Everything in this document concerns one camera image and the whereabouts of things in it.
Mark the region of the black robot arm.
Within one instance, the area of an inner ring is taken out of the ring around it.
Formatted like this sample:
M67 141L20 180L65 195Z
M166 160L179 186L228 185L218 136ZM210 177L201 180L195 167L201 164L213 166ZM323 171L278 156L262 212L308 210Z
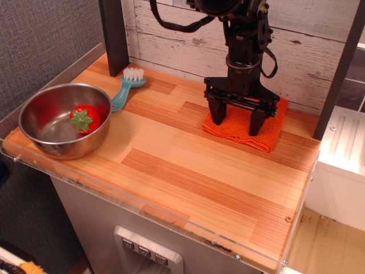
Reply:
M266 74L262 68L264 54L276 59L268 49L273 33L268 23L269 4L266 1L187 1L187 4L217 17L223 24L228 75L204 79L204 96L213 122L216 125L223 122L228 105L250 110L249 135L256 136L265 120L276 115L280 100L260 82L262 76L272 78L278 70L274 66Z

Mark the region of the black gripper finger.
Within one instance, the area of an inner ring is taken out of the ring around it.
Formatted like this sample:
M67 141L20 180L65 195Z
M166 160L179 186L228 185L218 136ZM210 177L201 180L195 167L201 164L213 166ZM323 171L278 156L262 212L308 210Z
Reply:
M254 110L250 117L249 135L257 136L265 120L266 111L261 109Z
M221 99L208 95L208 106L212 121L220 125L226 118L227 104Z

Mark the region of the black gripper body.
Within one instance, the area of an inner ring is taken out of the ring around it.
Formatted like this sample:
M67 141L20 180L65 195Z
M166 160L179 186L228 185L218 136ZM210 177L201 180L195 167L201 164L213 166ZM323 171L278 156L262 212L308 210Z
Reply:
M235 62L227 57L228 76L206 77L204 97L208 100L208 95L212 95L227 105L231 104L250 111L261 109L266 111L266 117L276 116L280 97L260 82L261 76L272 78L277 73L277 60L273 55L271 58L274 61L274 68L267 75L262 68L261 55L252 63Z

